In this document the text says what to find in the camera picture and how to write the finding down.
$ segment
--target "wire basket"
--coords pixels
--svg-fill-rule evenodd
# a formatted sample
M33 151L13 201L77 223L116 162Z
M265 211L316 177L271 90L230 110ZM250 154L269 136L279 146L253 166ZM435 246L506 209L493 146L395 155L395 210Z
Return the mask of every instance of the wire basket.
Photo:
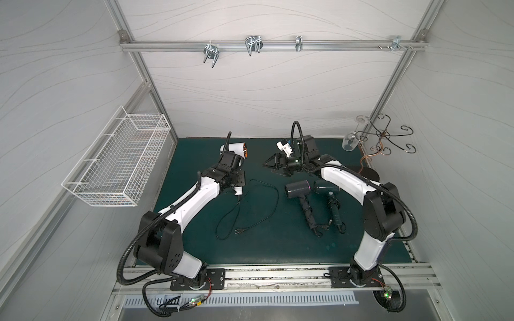
M104 128L111 125L114 131L100 134L62 183L91 206L137 206L171 129L163 114L127 114L123 109L122 117L115 116ZM94 146L101 147L87 159ZM72 177L80 179L69 181Z

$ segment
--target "mounting plate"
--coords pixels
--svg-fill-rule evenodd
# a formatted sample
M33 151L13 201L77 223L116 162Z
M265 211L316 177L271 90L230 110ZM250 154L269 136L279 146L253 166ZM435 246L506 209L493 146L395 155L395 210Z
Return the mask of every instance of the mounting plate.
M225 287L225 269L209 269L207 268L207 277L211 278L213 290L223 290ZM205 283L200 288L192 289L189 286L189 280L185 276L179 276L171 282L171 291L190 291L190 290L208 290L209 282Z
M335 275L336 277L330 277L330 286L332 288L355 288L355 285L350 282L350 279L348 278L348 270L349 267L329 267L328 272L330 275ZM381 287L381 285L373 280L371 278L375 278L379 280L380 282L384 282L384 279L382 277L382 274L380 272L380 269L376 269L376 271L373 273L373 275L370 277L370 281L366 283L366 287L374 288L374 287Z

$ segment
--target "green work surface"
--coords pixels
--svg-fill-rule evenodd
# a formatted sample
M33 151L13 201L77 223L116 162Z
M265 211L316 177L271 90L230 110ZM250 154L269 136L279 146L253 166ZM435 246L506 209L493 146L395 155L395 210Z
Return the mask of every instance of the green work surface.
M262 163L278 151L278 139L237 139L231 143L246 142L248 159L243 169L246 175L241 213L234 229L250 226L269 215L276 201L276 191L250 179L258 179L276 186L280 193L275 214L268 220L226 240L218 240L215 228L219 220L237 203L232 189L227 189L210 201L188 224L183 235L184 250L209 264L275 264L275 263L345 263L357 251L362 235L362 206L353 197L341 191L341 219L346 233L340 234L335 226L322 231L318 238L308 228L298 199L287 199L284 186L291 182L319 179L307 173L284 177L262 167ZM167 207L182 196L196 182L196 172L203 172L219 159L219 148L225 139L180 139L160 192L155 211ZM341 139L316 139L321 154L329 154L345 165L358 165L359 149L346 152ZM318 224L328 221L330 213L326 197L311 193L307 199ZM236 211L226 216L219 226L219 235L225 236L232 227ZM384 262L410 263L411 258L402 242L394 242Z

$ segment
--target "wine glass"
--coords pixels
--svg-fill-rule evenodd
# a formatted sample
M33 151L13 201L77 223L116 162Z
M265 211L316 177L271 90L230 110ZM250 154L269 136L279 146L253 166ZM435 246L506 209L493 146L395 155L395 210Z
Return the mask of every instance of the wine glass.
M348 152L353 151L360 142L360 138L357 137L358 136L357 129L359 128L359 125L369 124L370 118L368 116L359 115L359 116L355 117L355 121L357 122L357 127L355 127L355 130L350 131L347 135L345 135L344 139L343 139L343 144L342 144L343 149Z

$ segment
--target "metal vent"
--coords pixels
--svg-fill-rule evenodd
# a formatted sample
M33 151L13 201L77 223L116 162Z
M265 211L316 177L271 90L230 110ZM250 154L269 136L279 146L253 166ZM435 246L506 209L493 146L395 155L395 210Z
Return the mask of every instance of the metal vent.
M151 295L150 304L159 304L179 294ZM187 293L180 295L180 305L199 295ZM329 306L359 304L353 291L319 292L268 292L268 293L213 293L201 307L248 307L248 306ZM127 295L124 308L144 307L141 295Z

